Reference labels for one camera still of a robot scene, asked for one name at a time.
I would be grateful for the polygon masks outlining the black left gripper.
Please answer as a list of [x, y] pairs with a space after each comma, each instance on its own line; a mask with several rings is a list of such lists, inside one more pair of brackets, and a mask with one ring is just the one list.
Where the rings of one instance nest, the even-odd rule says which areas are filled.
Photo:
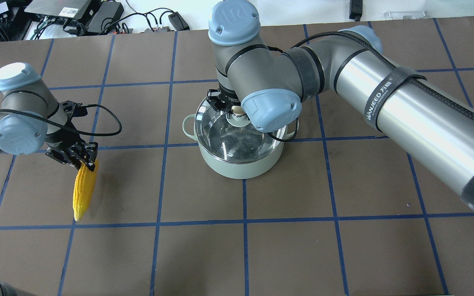
[[[67, 119], [64, 127], [76, 129], [72, 118], [87, 116], [88, 112], [81, 103], [64, 101], [59, 103], [58, 112], [64, 112]], [[46, 135], [47, 150], [45, 155], [61, 164], [69, 164], [76, 170], [85, 165], [87, 170], [94, 172], [98, 154], [97, 142], [85, 142], [79, 134], [59, 129]]]

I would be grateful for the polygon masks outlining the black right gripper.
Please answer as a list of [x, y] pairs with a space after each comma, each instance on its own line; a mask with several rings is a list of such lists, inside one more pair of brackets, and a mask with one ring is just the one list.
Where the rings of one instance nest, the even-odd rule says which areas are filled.
[[217, 112], [233, 113], [233, 107], [241, 106], [236, 92], [226, 88], [207, 90], [206, 100]]

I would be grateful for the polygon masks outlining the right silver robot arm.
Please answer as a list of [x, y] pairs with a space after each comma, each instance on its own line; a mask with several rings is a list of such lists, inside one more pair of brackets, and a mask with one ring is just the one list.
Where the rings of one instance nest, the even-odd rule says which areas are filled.
[[269, 133], [295, 121], [305, 100], [332, 90], [474, 211], [474, 109], [389, 61], [367, 26], [311, 35], [310, 44], [300, 41], [277, 57], [260, 30], [246, 0], [212, 8], [208, 36], [222, 102], [240, 106], [256, 130]]

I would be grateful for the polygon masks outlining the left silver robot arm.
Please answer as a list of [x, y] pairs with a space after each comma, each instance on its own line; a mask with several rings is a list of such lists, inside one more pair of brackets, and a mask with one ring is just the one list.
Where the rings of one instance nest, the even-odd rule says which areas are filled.
[[0, 92], [0, 154], [28, 155], [47, 146], [45, 154], [58, 163], [97, 168], [97, 143], [85, 142], [72, 123], [87, 116], [81, 103], [55, 99], [27, 62], [0, 68]]

